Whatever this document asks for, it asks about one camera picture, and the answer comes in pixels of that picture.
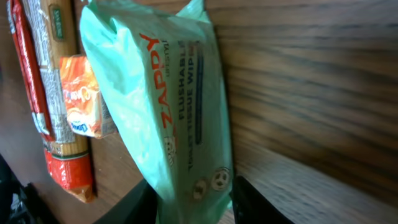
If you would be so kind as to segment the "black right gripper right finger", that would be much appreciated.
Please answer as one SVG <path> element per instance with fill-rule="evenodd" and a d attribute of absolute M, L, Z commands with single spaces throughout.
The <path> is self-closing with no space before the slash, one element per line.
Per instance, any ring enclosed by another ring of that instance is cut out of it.
<path fill-rule="evenodd" d="M 293 224 L 243 176 L 233 179 L 231 199 L 235 224 Z"/>

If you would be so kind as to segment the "small orange snack box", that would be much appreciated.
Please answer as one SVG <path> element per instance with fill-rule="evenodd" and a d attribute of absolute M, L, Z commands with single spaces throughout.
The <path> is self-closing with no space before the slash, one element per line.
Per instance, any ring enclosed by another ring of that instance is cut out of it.
<path fill-rule="evenodd" d="M 117 131 L 85 56 L 60 58 L 60 79 L 67 121 L 74 133 L 101 139 Z"/>

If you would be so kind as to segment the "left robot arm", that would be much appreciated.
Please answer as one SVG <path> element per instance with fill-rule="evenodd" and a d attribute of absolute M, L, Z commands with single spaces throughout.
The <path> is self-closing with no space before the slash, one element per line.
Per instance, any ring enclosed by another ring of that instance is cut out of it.
<path fill-rule="evenodd" d="M 23 186 L 1 156 L 1 224 L 59 223 L 32 184 Z"/>

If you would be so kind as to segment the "long orange noodle packet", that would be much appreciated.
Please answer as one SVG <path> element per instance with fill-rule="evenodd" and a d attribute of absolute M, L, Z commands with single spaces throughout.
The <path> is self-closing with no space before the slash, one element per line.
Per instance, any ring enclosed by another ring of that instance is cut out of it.
<path fill-rule="evenodd" d="M 67 121 L 60 59 L 78 52 L 71 1 L 7 0 L 7 18 L 47 170 L 78 200 L 94 199 L 88 140 Z"/>

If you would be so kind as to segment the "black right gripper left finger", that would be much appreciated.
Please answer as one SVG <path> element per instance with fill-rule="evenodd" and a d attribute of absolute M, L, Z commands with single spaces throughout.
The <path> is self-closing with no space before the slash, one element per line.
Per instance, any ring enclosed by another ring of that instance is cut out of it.
<path fill-rule="evenodd" d="M 155 224 L 156 217 L 157 194 L 143 179 L 95 224 Z"/>

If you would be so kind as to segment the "teal wet wipes pack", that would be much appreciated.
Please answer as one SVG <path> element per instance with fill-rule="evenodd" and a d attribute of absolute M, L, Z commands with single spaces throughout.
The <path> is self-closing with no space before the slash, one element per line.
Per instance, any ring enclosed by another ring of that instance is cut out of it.
<path fill-rule="evenodd" d="M 233 159 L 223 69 L 203 0 L 171 14 L 92 1 L 80 36 L 109 113 L 158 199 L 159 223 L 218 223 Z"/>

